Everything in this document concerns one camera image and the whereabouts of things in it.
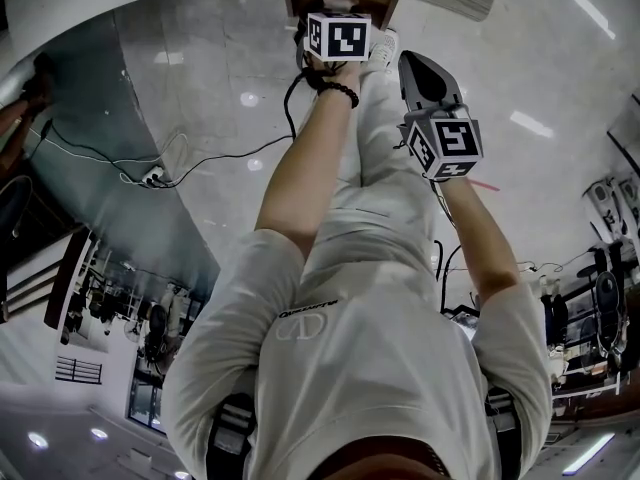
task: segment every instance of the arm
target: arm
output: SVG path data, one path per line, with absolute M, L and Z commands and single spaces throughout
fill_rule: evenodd
M 473 347 L 487 380 L 515 400 L 522 434 L 520 476 L 533 465 L 551 422 L 544 311 L 520 282 L 511 247 L 466 179 L 441 184 L 482 310 Z
M 469 181 L 453 178 L 440 188 L 480 300 L 484 303 L 518 284 L 520 273 L 511 247 Z
M 273 231 L 254 231 L 235 248 L 162 387 L 162 425 L 194 478 L 207 478 L 213 416 L 243 372 L 258 365 L 278 314 L 293 304 L 304 260 Z
M 349 62 L 333 80 L 359 92 L 359 64 Z M 276 168 L 258 215 L 256 229 L 289 238 L 306 258 L 335 189 L 351 116 L 351 99 L 324 91 L 298 138 Z

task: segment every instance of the wrist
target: wrist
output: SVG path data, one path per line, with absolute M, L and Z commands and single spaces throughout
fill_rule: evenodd
M 445 199 L 463 199 L 473 193 L 473 187 L 466 177 L 450 178 L 446 183 L 440 183 L 439 187 Z
M 357 73 L 347 72 L 338 73 L 336 76 L 327 79 L 328 82 L 335 82 L 337 84 L 348 87 L 356 94 L 360 94 L 360 77 Z

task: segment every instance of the white sneaker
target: white sneaker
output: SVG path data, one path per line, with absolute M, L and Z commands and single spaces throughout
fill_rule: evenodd
M 388 28 L 384 32 L 384 42 L 376 43 L 371 48 L 367 64 L 380 64 L 383 69 L 386 69 L 395 60 L 399 49 L 400 37 L 395 30 Z

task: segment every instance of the electrical outlet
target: electrical outlet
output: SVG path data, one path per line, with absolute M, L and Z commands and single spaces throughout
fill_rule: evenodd
M 142 183 L 153 186 L 152 180 L 158 180 L 164 175 L 164 169 L 159 165 L 153 167 L 147 174 L 142 177 Z

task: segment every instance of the light fixture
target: light fixture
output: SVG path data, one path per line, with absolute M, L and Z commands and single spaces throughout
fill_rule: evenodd
M 262 169 L 262 160 L 259 158 L 249 158 L 247 161 L 247 169 L 250 171 L 259 171 Z
M 154 64 L 184 64 L 184 55 L 182 52 L 170 52 L 165 51 L 158 52 L 153 59 Z
M 96 436 L 98 439 L 106 439 L 108 434 L 104 430 L 100 430 L 99 428 L 92 428 L 91 433 Z
M 615 434 L 613 432 L 603 435 L 591 448 L 589 448 L 580 457 L 578 457 L 578 460 L 565 468 L 565 470 L 562 472 L 562 476 L 575 475 L 580 470 L 580 468 L 587 462 L 589 462 L 596 453 L 602 450 L 606 446 L 606 444 L 613 439 L 614 436 Z
M 245 107 L 255 107 L 260 102 L 260 99 L 252 92 L 243 92 L 240 95 L 240 103 Z
M 29 441 L 31 441 L 41 450 L 46 450 L 47 448 L 49 448 L 49 443 L 47 443 L 47 440 L 44 437 L 42 437 L 40 434 L 36 434 L 35 432 L 29 432 L 29 434 L 27 435 L 29 437 Z
M 547 139 L 553 138 L 554 133 L 551 128 L 547 128 L 542 123 L 536 121 L 533 117 L 528 116 L 527 114 L 523 114 L 518 110 L 514 110 L 509 119 L 511 119 L 514 123 L 523 126 L 527 130 L 531 130 L 536 135 L 546 137 Z
M 615 39 L 616 35 L 609 30 L 609 20 L 605 18 L 604 14 L 602 14 L 595 5 L 593 5 L 589 0 L 573 0 L 577 3 L 584 12 L 586 12 L 593 21 L 595 21 L 598 26 L 606 32 L 606 34 L 611 38 Z

